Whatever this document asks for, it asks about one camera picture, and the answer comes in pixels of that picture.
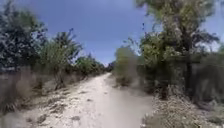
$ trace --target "foliage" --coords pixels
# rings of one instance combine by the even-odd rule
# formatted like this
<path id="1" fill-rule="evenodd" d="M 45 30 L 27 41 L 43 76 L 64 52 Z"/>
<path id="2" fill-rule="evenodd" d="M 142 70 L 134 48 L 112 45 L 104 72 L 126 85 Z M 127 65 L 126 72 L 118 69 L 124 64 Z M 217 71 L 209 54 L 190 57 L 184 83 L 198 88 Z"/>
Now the foliage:
<path id="1" fill-rule="evenodd" d="M 75 68 L 82 76 L 98 75 L 104 72 L 104 65 L 96 61 L 91 55 L 79 57 L 75 61 Z"/>
<path id="2" fill-rule="evenodd" d="M 185 92 L 191 97 L 194 86 L 191 85 L 194 63 L 192 56 L 195 56 L 195 53 L 200 54 L 202 43 L 218 40 L 216 36 L 200 29 L 206 17 L 213 13 L 214 1 L 137 0 L 136 2 L 139 7 L 146 5 L 148 14 L 152 14 L 156 22 L 163 27 L 162 32 L 146 34 L 141 40 L 140 48 L 145 64 L 161 69 L 160 72 L 165 72 L 162 74 L 170 74 L 170 70 L 173 70 L 173 67 L 169 66 L 170 62 L 174 64 L 174 69 L 181 66 L 181 72 L 184 74 L 181 77 L 185 79 Z M 162 80 L 169 81 L 168 76 L 165 75 Z"/>
<path id="3" fill-rule="evenodd" d="M 137 55 L 130 46 L 121 46 L 116 51 L 114 73 L 117 83 L 128 86 L 137 75 Z"/>
<path id="4" fill-rule="evenodd" d="M 8 1 L 0 12 L 0 66 L 33 65 L 45 42 L 45 31 L 29 10 L 19 10 Z"/>
<path id="5" fill-rule="evenodd" d="M 56 89 L 64 86 L 63 73 L 82 48 L 72 38 L 70 33 L 58 33 L 56 38 L 46 43 L 40 51 L 39 65 L 55 76 L 58 83 Z"/>
<path id="6" fill-rule="evenodd" d="M 109 63 L 108 66 L 107 66 L 107 69 L 106 69 L 106 70 L 107 70 L 108 72 L 111 72 L 111 71 L 114 70 L 114 67 L 115 67 L 115 61 Z"/>

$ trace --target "vegetation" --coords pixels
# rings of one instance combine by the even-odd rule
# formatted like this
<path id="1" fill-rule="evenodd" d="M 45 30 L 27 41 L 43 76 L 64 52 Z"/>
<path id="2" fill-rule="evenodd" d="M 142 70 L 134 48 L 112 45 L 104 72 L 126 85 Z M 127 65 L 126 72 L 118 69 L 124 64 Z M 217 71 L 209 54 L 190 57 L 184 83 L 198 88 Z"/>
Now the vegetation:
<path id="1" fill-rule="evenodd" d="M 58 33 L 52 41 L 47 42 L 40 50 L 39 65 L 54 75 L 57 81 L 56 90 L 65 86 L 63 73 L 82 48 L 80 44 L 72 40 L 71 32 Z"/>
<path id="2" fill-rule="evenodd" d="M 75 68 L 81 76 L 99 75 L 105 71 L 104 65 L 96 61 L 91 55 L 79 57 Z"/>
<path id="3" fill-rule="evenodd" d="M 122 46 L 117 49 L 115 56 L 114 74 L 116 81 L 121 86 L 128 86 L 137 74 L 137 55 L 130 46 Z"/>
<path id="4" fill-rule="evenodd" d="M 77 59 L 82 46 L 74 41 L 73 29 L 54 38 L 46 33 L 31 11 L 17 8 L 10 0 L 0 11 L 0 112 L 18 109 L 21 101 L 36 94 L 34 90 L 43 92 L 45 76 L 53 76 L 57 90 L 65 87 L 68 73 L 86 77 L 105 71 L 90 55 Z"/>

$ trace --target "rock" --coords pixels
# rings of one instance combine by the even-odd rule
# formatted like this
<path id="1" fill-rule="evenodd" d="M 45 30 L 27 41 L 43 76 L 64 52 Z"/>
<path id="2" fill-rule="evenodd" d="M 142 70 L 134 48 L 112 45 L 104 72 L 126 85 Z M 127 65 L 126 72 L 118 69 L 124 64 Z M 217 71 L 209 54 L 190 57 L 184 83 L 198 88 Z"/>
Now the rock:
<path id="1" fill-rule="evenodd" d="M 88 93 L 87 91 L 81 91 L 79 94 L 85 94 Z"/>
<path id="2" fill-rule="evenodd" d="M 47 118 L 47 114 L 44 114 L 44 115 L 38 117 L 38 119 L 37 119 L 37 123 L 38 123 L 38 124 L 43 123 L 43 122 L 46 120 L 46 118 Z"/>
<path id="3" fill-rule="evenodd" d="M 80 120 L 80 116 L 73 116 L 71 118 L 71 120 L 73 120 L 73 121 L 79 121 Z"/>
<path id="4" fill-rule="evenodd" d="M 31 123 L 31 122 L 33 122 L 33 119 L 32 119 L 32 118 L 30 118 L 30 117 L 28 117 L 28 118 L 26 118 L 26 122 Z"/>
<path id="5" fill-rule="evenodd" d="M 93 100 L 92 100 L 92 99 L 87 99 L 87 101 L 88 101 L 88 102 L 92 102 Z"/>

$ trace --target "gravel path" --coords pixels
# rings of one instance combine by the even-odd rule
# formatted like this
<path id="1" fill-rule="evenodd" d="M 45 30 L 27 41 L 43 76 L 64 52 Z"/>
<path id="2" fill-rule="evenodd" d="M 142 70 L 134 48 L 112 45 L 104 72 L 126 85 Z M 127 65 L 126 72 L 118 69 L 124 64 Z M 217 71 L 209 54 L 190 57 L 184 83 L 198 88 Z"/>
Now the gravel path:
<path id="1" fill-rule="evenodd" d="M 39 99 L 35 109 L 10 113 L 2 128 L 139 128 L 144 114 L 153 112 L 152 97 L 114 89 L 109 75 Z"/>

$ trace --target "tree trunk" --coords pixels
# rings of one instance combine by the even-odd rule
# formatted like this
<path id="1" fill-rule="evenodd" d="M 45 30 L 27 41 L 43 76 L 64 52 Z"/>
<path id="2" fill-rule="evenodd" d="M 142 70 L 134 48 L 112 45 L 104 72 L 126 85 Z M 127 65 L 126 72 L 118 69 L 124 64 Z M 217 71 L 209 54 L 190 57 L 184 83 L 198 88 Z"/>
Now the tree trunk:
<path id="1" fill-rule="evenodd" d="M 55 90 L 58 90 L 58 89 L 61 89 L 61 88 L 65 87 L 62 71 L 59 71 L 55 75 L 55 81 L 56 81 L 56 84 L 57 84 L 56 87 L 55 87 Z"/>
<path id="2" fill-rule="evenodd" d="M 168 99 L 168 86 L 170 84 L 170 72 L 168 63 L 166 61 L 162 61 L 160 64 L 160 80 L 159 80 L 159 86 L 160 86 L 160 99 L 161 100 L 167 100 Z"/>

